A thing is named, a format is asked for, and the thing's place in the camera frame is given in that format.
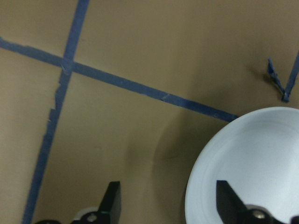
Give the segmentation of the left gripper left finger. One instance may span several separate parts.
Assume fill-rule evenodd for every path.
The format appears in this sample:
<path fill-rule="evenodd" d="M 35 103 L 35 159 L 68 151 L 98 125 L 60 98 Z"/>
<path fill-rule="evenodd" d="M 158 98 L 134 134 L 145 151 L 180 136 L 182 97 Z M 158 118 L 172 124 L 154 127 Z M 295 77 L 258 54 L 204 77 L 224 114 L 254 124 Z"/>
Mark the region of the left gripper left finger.
<path fill-rule="evenodd" d="M 118 224 L 121 216 L 121 183 L 110 182 L 96 209 L 79 212 L 71 224 Z"/>

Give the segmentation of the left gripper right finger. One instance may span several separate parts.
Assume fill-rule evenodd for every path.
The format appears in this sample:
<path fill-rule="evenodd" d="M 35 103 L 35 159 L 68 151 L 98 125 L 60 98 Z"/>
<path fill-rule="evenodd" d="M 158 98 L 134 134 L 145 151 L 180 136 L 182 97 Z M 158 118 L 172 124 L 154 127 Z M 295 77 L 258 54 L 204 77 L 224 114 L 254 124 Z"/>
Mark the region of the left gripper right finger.
<path fill-rule="evenodd" d="M 226 180 L 216 182 L 216 209 L 224 224 L 297 224 L 299 213 L 282 203 L 245 204 Z"/>

